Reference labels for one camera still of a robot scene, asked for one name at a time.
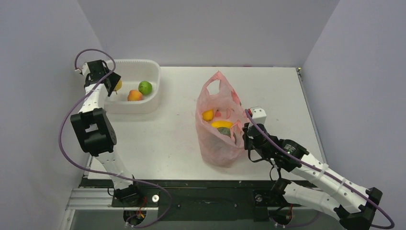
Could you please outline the pink plastic bag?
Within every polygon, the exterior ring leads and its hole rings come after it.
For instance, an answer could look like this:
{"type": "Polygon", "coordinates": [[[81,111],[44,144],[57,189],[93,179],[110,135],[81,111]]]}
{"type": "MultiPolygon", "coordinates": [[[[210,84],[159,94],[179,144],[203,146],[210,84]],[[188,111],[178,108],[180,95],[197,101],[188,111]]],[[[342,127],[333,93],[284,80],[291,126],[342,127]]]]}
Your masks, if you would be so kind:
{"type": "Polygon", "coordinates": [[[245,153],[242,128],[247,122],[247,115],[235,89],[218,71],[203,85],[196,103],[195,127],[203,160],[222,167],[238,160],[245,153]],[[214,110],[213,120],[202,120],[202,113],[211,109],[214,110]],[[236,134],[236,142],[211,126],[212,122],[218,120],[234,123],[230,129],[236,134]]]}

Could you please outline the fake yellow pear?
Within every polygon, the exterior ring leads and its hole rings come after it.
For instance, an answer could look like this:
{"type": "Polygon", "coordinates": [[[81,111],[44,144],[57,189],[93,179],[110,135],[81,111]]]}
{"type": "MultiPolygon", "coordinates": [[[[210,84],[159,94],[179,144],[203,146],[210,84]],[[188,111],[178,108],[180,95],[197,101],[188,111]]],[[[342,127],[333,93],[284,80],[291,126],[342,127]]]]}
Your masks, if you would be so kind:
{"type": "Polygon", "coordinates": [[[117,92],[122,88],[123,82],[122,80],[119,80],[114,88],[114,92],[117,94],[117,92]]]}

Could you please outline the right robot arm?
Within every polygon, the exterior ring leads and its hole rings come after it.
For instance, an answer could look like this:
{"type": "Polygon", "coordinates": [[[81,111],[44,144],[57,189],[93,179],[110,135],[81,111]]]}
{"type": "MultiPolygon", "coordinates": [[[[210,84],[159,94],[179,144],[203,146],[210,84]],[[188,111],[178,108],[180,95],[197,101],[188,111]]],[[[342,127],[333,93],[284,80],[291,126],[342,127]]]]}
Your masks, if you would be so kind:
{"type": "Polygon", "coordinates": [[[382,198],[379,189],[365,188],[348,181],[297,142],[269,135],[262,124],[254,126],[246,123],[243,132],[247,151],[255,150],[262,160],[272,163],[277,169],[284,169],[317,187],[314,190],[279,178],[270,191],[273,203],[298,204],[323,212],[338,220],[347,230],[368,230],[372,227],[377,210],[375,206],[382,198]]]}

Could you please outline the fake green lime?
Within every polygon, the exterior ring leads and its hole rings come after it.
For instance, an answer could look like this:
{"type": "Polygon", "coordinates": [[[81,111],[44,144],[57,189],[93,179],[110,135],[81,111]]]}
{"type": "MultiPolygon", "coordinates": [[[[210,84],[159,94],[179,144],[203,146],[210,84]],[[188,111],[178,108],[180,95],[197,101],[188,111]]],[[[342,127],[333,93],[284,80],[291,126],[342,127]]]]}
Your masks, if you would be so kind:
{"type": "Polygon", "coordinates": [[[150,95],[153,91],[153,86],[148,81],[141,81],[138,85],[138,91],[144,96],[150,95]]]}

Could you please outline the fake orange peach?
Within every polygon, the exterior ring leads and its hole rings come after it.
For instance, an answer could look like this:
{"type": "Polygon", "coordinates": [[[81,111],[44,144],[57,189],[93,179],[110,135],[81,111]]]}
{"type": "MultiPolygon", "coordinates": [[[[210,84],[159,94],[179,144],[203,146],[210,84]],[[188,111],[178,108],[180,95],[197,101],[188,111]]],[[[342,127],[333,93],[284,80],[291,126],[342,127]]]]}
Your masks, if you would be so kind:
{"type": "Polygon", "coordinates": [[[129,102],[142,101],[143,97],[144,96],[140,91],[138,91],[138,90],[130,90],[129,94],[127,96],[127,100],[129,102]]]}

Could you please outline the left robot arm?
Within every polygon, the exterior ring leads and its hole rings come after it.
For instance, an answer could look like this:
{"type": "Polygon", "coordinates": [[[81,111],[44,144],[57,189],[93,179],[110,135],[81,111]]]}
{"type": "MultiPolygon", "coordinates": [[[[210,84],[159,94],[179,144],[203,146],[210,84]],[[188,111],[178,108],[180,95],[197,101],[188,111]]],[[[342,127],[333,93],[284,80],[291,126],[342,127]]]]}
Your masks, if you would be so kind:
{"type": "Polygon", "coordinates": [[[142,202],[143,193],[116,151],[117,136],[104,109],[106,99],[121,77],[111,71],[104,60],[88,62],[84,67],[87,97],[79,112],[71,115],[70,122],[82,150],[98,160],[110,176],[114,198],[124,205],[137,206],[142,202]]]}

